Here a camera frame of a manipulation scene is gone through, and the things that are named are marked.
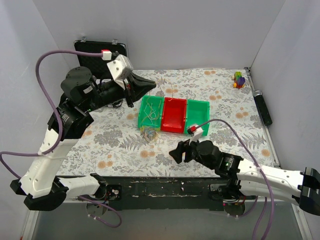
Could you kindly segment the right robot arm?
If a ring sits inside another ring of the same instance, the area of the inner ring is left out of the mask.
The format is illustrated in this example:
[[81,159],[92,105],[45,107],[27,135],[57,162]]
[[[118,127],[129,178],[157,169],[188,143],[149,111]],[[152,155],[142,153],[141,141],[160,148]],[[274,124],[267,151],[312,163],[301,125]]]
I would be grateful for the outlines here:
[[226,192],[232,199],[241,195],[274,198],[309,214],[320,214],[320,173],[314,168],[300,171],[256,166],[241,156],[220,151],[210,140],[180,141],[169,155],[177,164],[194,160],[227,179]]

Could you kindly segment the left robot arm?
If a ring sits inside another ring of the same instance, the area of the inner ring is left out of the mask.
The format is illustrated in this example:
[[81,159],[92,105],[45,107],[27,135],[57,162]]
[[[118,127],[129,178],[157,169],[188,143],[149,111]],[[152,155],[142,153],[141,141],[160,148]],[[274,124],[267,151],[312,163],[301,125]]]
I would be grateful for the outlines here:
[[71,69],[61,83],[63,94],[48,121],[38,154],[26,174],[13,180],[11,189],[25,196],[24,204],[32,211],[52,211],[67,198],[91,195],[95,200],[107,194],[107,183],[96,173],[64,178],[57,172],[73,146],[94,121],[90,113],[126,100],[129,107],[156,87],[152,80],[130,73],[120,87],[111,80],[97,84],[87,67]]

